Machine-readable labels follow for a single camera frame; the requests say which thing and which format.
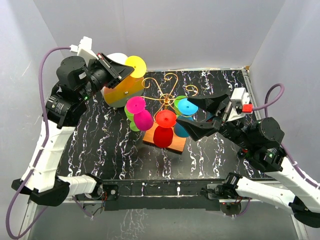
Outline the orange wine glass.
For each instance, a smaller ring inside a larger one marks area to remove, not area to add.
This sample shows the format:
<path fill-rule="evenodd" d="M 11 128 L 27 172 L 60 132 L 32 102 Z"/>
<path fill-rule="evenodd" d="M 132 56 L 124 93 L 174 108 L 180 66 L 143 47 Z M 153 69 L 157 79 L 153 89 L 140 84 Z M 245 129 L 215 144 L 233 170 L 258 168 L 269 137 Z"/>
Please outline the orange wine glass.
<path fill-rule="evenodd" d="M 136 55 L 129 56 L 125 60 L 125 65 L 134 68 L 133 72 L 130 74 L 132 78 L 141 78 L 147 72 L 147 65 L 145 61 L 141 57 Z"/>

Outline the blue wine glass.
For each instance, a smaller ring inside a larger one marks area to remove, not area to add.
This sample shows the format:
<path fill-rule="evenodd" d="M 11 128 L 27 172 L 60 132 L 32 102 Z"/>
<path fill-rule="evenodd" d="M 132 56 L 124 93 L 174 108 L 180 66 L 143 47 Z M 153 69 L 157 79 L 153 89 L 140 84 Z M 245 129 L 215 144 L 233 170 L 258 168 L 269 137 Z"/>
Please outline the blue wine glass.
<path fill-rule="evenodd" d="M 193 121 L 194 115 L 197 113 L 199 108 L 193 103 L 191 103 L 190 101 L 188 101 L 187 98 L 185 98 L 178 103 L 178 109 L 181 112 L 181 115 L 179 116 L 177 115 L 177 118 L 176 118 L 177 120 Z M 189 134 L 187 133 L 187 131 L 178 122 L 174 125 L 173 130 L 174 130 L 174 133 L 180 138 L 189 137 Z"/>

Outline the red wine glass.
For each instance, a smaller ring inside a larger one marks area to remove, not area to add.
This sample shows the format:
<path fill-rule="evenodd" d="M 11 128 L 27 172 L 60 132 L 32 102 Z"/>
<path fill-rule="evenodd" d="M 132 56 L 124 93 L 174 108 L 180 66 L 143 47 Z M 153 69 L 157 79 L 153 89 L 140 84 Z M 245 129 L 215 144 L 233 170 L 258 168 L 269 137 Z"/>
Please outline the red wine glass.
<path fill-rule="evenodd" d="M 157 127 L 154 130 L 153 142 L 159 148 L 167 148 L 173 141 L 173 126 L 177 116 L 170 110 L 161 110 L 155 116 Z"/>

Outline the magenta wine glass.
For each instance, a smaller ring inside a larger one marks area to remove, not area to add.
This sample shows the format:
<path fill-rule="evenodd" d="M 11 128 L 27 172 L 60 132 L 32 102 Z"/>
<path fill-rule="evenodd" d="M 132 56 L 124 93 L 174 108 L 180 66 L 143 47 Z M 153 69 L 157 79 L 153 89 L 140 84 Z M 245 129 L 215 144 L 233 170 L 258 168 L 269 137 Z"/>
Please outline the magenta wine glass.
<path fill-rule="evenodd" d="M 127 111 L 133 115 L 133 122 L 140 131 L 148 131 L 154 124 L 151 113 L 146 110 L 146 101 L 141 96 L 134 96 L 126 103 Z"/>

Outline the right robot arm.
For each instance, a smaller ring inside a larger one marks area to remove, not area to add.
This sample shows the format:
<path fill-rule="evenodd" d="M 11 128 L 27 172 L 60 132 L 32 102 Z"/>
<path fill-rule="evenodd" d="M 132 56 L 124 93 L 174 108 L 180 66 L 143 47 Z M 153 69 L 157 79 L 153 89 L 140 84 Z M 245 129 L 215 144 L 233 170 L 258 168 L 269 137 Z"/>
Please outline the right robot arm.
<path fill-rule="evenodd" d="M 301 170 L 291 164 L 289 155 L 281 147 L 285 133 L 273 117 L 256 120 L 244 127 L 241 118 L 254 110 L 248 93 L 240 97 L 230 97 L 226 93 L 219 96 L 191 96 L 186 101 L 212 115 L 202 122 L 176 120 L 194 141 L 214 133 L 221 134 L 240 147 L 239 155 L 253 168 L 285 187 L 272 187 L 230 172 L 221 185 L 202 188 L 202 195 L 208 199 L 257 199 L 288 211 L 304 225 L 319 228 L 319 185 L 301 176 Z"/>

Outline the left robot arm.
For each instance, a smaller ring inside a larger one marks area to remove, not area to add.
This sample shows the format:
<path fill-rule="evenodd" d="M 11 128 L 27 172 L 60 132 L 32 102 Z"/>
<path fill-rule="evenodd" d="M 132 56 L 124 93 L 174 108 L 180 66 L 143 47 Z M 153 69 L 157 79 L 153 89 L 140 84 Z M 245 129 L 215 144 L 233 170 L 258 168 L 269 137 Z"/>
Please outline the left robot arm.
<path fill-rule="evenodd" d="M 87 111 L 86 103 L 102 88 L 113 89 L 135 70 L 103 53 L 85 61 L 81 56 L 62 60 L 56 70 L 58 82 L 44 104 L 43 123 L 26 173 L 13 180 L 17 194 L 28 195 L 38 205 L 56 207 L 68 197 L 85 194 L 93 200 L 103 195 L 100 178 L 57 175 L 57 168 L 70 136 Z"/>

